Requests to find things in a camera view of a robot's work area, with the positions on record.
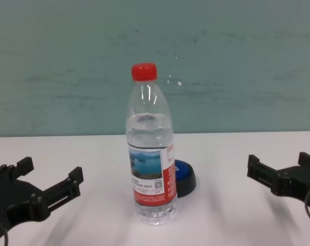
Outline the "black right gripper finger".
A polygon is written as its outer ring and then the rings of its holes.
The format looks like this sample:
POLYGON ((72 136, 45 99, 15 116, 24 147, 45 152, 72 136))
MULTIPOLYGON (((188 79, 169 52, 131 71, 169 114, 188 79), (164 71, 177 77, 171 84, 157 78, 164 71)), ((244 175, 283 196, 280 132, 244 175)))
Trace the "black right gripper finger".
POLYGON ((298 157, 298 165, 302 171, 310 171, 310 154, 300 152, 298 157))
POLYGON ((255 155, 248 156, 247 162, 247 177, 261 183, 262 185, 270 188, 273 191, 273 178, 276 170, 262 164, 260 159, 255 155))

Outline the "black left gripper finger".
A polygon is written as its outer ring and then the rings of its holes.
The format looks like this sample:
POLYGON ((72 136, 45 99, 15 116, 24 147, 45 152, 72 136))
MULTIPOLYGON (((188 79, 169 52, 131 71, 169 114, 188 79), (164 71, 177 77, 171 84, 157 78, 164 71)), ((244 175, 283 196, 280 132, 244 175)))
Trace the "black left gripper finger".
POLYGON ((80 184, 83 182, 83 170, 76 167, 66 179, 44 191, 48 210, 56 210, 80 196, 80 184))
POLYGON ((25 176, 34 170, 31 157, 25 157, 16 165, 0 165, 0 180, 8 179, 10 181, 17 180, 21 176, 25 176))

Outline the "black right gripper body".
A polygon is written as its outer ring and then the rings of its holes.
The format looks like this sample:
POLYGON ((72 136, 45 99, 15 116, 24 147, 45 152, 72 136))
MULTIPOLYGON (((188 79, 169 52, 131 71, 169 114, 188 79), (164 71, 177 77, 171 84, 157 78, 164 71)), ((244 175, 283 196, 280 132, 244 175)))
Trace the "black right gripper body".
POLYGON ((277 170, 273 175, 273 194, 302 202, 310 190, 310 166, 293 166, 277 170))

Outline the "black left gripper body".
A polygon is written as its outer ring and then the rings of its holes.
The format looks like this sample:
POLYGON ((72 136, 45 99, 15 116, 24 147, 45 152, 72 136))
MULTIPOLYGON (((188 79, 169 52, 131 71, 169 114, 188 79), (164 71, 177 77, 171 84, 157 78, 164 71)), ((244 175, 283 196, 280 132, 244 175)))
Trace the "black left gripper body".
POLYGON ((0 238, 4 229, 30 221, 44 221, 49 217, 43 191, 20 180, 0 180, 0 238))

